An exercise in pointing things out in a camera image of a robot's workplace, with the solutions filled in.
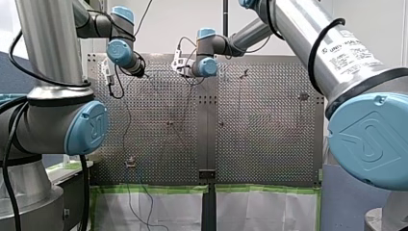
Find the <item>blue joint cap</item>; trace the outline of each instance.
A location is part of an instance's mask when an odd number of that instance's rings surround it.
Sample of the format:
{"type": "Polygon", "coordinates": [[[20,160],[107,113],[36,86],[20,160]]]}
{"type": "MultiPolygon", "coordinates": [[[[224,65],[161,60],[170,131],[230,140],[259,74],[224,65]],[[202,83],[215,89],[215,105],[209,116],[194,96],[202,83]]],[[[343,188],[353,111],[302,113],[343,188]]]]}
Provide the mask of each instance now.
{"type": "Polygon", "coordinates": [[[213,58],[204,58],[198,63],[198,70],[201,77],[210,77],[217,75],[217,61],[213,58]]]}
{"type": "Polygon", "coordinates": [[[110,41],[106,53],[114,64],[120,66],[126,66],[132,61],[133,51],[130,46],[121,39],[113,39],[110,41]]]}
{"type": "Polygon", "coordinates": [[[367,93],[344,102],[329,122],[329,146],[355,178],[408,190],[408,95],[367,93]]]}
{"type": "Polygon", "coordinates": [[[246,9],[252,9],[257,0],[239,0],[240,5],[246,9]]]}
{"type": "Polygon", "coordinates": [[[108,131],[108,110],[99,101],[84,105],[72,120],[65,135],[67,155],[86,155],[96,150],[108,131]]]}
{"type": "Polygon", "coordinates": [[[205,39],[216,35],[216,30],[213,28],[201,28],[197,33],[197,39],[205,39]]]}
{"type": "Polygon", "coordinates": [[[112,13],[126,19],[127,21],[129,21],[132,24],[135,23],[135,18],[133,16],[133,12],[129,8],[120,7],[120,6],[113,7],[112,8],[112,13]]]}

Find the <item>metal pegboard wall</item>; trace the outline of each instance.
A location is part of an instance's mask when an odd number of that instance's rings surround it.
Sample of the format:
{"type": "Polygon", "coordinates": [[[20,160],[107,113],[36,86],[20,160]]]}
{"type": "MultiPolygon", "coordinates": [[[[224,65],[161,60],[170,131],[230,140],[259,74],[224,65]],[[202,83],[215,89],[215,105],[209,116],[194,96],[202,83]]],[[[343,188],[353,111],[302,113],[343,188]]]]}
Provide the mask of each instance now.
{"type": "Polygon", "coordinates": [[[297,58],[252,59],[220,68],[217,182],[315,186],[322,96],[297,58]]]}
{"type": "MultiPolygon", "coordinates": [[[[98,54],[89,62],[89,75],[98,80],[96,96],[110,116],[108,136],[98,150],[102,161],[95,165],[92,182],[198,184],[196,88],[171,71],[172,56],[143,56],[149,78],[120,74],[125,88],[121,100],[110,97],[105,86],[100,66],[106,56],[98,54]],[[124,163],[130,157],[136,157],[138,167],[127,172],[124,163]]],[[[113,89],[120,95],[117,80],[113,89]]]]}

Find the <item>green tape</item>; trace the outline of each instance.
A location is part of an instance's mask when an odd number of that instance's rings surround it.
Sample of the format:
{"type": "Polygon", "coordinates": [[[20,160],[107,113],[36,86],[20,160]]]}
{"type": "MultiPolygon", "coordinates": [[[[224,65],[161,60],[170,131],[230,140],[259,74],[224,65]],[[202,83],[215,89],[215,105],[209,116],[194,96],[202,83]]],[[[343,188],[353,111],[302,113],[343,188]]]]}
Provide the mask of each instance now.
{"type": "MultiPolygon", "coordinates": [[[[203,194],[208,192],[208,186],[148,186],[144,185],[150,194],[203,194]]],[[[146,193],[141,185],[96,186],[91,190],[98,194],[146,193]]]]}
{"type": "Polygon", "coordinates": [[[216,185],[217,193],[249,193],[249,192],[271,192],[271,193],[293,193],[293,194],[318,194],[320,188],[295,188],[286,186],[264,186],[264,185],[216,185]]]}
{"type": "Polygon", "coordinates": [[[317,208],[316,208],[316,231],[320,231],[321,228],[321,189],[319,189],[318,194],[317,194],[318,198],[318,204],[317,204],[317,208]]]}
{"type": "Polygon", "coordinates": [[[57,164],[51,167],[47,168],[48,170],[54,170],[54,169],[69,169],[69,170],[76,170],[76,169],[82,169],[81,163],[67,163],[65,166],[63,164],[57,164]]]}
{"type": "Polygon", "coordinates": [[[249,192],[270,192],[270,193],[292,193],[292,194],[315,194],[317,196],[316,208],[316,231],[320,231],[321,216],[321,188],[295,188],[285,186],[263,186],[263,185],[216,185],[217,193],[249,193],[249,192]]]}
{"type": "Polygon", "coordinates": [[[90,231],[95,230],[95,221],[96,221],[96,202],[98,199],[99,193],[96,191],[90,191],[90,209],[89,209],[89,216],[90,216],[90,231]]]}

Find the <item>black cable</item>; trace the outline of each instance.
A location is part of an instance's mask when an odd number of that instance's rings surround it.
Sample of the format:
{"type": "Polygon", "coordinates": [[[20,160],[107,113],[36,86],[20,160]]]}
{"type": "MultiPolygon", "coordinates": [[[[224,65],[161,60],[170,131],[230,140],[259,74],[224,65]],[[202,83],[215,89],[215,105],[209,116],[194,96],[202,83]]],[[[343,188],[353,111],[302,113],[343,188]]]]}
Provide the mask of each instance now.
{"type": "Polygon", "coordinates": [[[21,96],[18,97],[14,100],[8,101],[4,104],[0,105],[0,115],[6,112],[8,109],[11,109],[17,105],[20,105],[22,103],[25,103],[27,101],[27,96],[21,96]]]}
{"type": "Polygon", "coordinates": [[[264,48],[268,44],[269,40],[270,40],[270,37],[267,38],[267,40],[264,42],[264,44],[262,46],[260,46],[259,48],[256,48],[255,50],[251,50],[251,51],[244,51],[244,50],[241,50],[240,48],[238,48],[236,46],[234,46],[234,48],[236,50],[238,50],[240,52],[243,52],[243,53],[246,53],[246,54],[255,53],[255,52],[260,51],[262,48],[264,48]]]}
{"type": "Polygon", "coordinates": [[[161,225],[161,224],[150,224],[149,220],[150,217],[152,215],[153,212],[153,196],[148,192],[147,188],[141,183],[140,180],[140,185],[143,187],[144,191],[146,192],[146,194],[150,197],[151,203],[150,203],[150,211],[149,211],[149,216],[147,218],[147,222],[145,222],[144,220],[141,219],[140,216],[138,216],[138,214],[135,212],[135,210],[133,209],[133,205],[132,205],[132,196],[130,195],[130,188],[129,188],[129,169],[126,169],[127,171],[127,180],[126,180],[126,187],[128,190],[128,202],[129,202],[129,208],[132,211],[132,214],[144,225],[147,226],[147,230],[150,230],[150,227],[163,227],[166,231],[169,231],[168,227],[165,225],[161,225]]]}
{"type": "Polygon", "coordinates": [[[87,166],[87,159],[85,158],[85,155],[80,155],[79,159],[81,160],[82,174],[84,177],[84,208],[82,212],[80,230],[87,231],[88,219],[89,219],[89,201],[90,201],[89,172],[88,172],[88,166],[87,166]]]}
{"type": "Polygon", "coordinates": [[[272,17],[270,15],[270,1],[271,0],[267,0],[267,18],[268,18],[268,25],[270,30],[280,39],[285,40],[275,29],[275,27],[273,26],[272,23],[272,17]]]}
{"type": "Polygon", "coordinates": [[[227,56],[227,55],[225,55],[224,57],[225,57],[225,59],[227,59],[227,60],[231,60],[232,59],[232,46],[231,46],[231,43],[228,41],[228,38],[227,37],[225,37],[225,36],[220,36],[222,39],[224,39],[224,42],[225,42],[225,46],[226,47],[228,47],[229,48],[229,50],[230,50],[230,56],[227,56]]]}
{"type": "Polygon", "coordinates": [[[181,37],[180,40],[179,40],[179,43],[178,43],[178,45],[177,45],[177,48],[178,48],[178,49],[181,49],[181,42],[182,42],[184,39],[187,40],[187,41],[189,41],[189,42],[191,43],[191,45],[193,45],[194,47],[197,47],[197,45],[196,45],[190,38],[181,37]]]}
{"type": "Polygon", "coordinates": [[[146,10],[144,11],[143,16],[141,17],[141,20],[140,20],[140,23],[139,23],[138,30],[135,32],[134,36],[136,36],[136,35],[138,34],[138,32],[139,32],[139,30],[140,30],[140,27],[141,27],[141,24],[143,23],[144,18],[146,17],[147,12],[149,11],[149,9],[150,9],[150,5],[152,4],[152,2],[153,2],[153,0],[150,0],[149,4],[147,4],[146,10]]]}
{"type": "Polygon", "coordinates": [[[8,160],[10,156],[10,151],[12,149],[13,140],[15,139],[18,122],[20,121],[21,117],[23,116],[27,108],[28,108],[28,103],[25,102],[23,107],[21,107],[21,109],[18,111],[18,114],[15,117],[15,120],[13,121],[12,130],[9,134],[9,139],[5,147],[4,156],[3,156],[3,165],[2,165],[4,185],[6,186],[7,192],[9,194],[10,202],[12,203],[13,213],[14,213],[14,225],[15,225],[16,231],[21,231],[21,217],[20,217],[20,212],[18,209],[17,199],[15,198],[13,186],[10,181],[8,160]]]}
{"type": "Polygon", "coordinates": [[[115,64],[115,76],[116,76],[117,81],[119,82],[121,94],[120,96],[116,96],[114,92],[112,91],[112,84],[110,83],[108,84],[109,95],[114,99],[122,99],[125,96],[125,89],[123,88],[122,81],[120,80],[119,74],[117,73],[117,64],[115,64]]]}
{"type": "Polygon", "coordinates": [[[324,40],[324,37],[326,37],[327,33],[334,27],[338,25],[345,25],[345,20],[344,18],[337,18],[334,21],[332,21],[327,27],[325,27],[319,34],[318,38],[315,41],[315,44],[312,46],[312,50],[310,51],[309,55],[309,62],[307,65],[308,73],[309,73],[309,80],[312,83],[313,88],[317,92],[321,93],[321,90],[319,88],[319,85],[316,81],[315,77],[315,61],[316,61],[316,55],[318,54],[319,47],[321,45],[321,42],[324,40]]]}
{"type": "Polygon", "coordinates": [[[12,62],[12,64],[13,64],[17,69],[19,69],[19,70],[21,70],[22,72],[24,72],[24,73],[26,73],[26,74],[28,74],[28,75],[34,77],[35,79],[38,79],[38,80],[41,80],[41,81],[43,81],[43,82],[45,82],[45,83],[52,84],[52,85],[59,86],[59,87],[65,87],[65,88],[87,88],[87,87],[90,86],[90,83],[87,83],[87,82],[84,82],[84,85],[74,85],[74,84],[66,84],[66,83],[57,82],[57,81],[54,81],[54,80],[51,80],[51,79],[48,79],[48,78],[44,78],[44,77],[42,77],[42,76],[39,76],[39,75],[37,75],[36,73],[31,72],[31,71],[27,70],[26,68],[24,68],[23,66],[21,66],[21,65],[14,59],[13,52],[14,52],[15,46],[17,45],[18,41],[21,39],[22,35],[23,35],[23,33],[22,33],[22,31],[20,30],[20,32],[19,32],[18,35],[15,37],[15,39],[14,39],[14,41],[13,41],[13,43],[12,43],[12,45],[10,46],[10,49],[9,49],[9,60],[12,62]]]}

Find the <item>label sticker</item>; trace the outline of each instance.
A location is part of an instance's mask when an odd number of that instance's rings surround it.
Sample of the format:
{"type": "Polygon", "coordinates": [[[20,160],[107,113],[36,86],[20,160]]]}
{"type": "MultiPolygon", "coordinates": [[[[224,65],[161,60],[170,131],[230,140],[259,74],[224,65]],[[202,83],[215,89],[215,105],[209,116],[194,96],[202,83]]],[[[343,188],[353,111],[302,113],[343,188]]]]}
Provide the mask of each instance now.
{"type": "Polygon", "coordinates": [[[363,67],[380,65],[380,61],[351,32],[341,31],[343,38],[322,46],[319,54],[329,62],[334,73],[352,75],[363,67]]]}

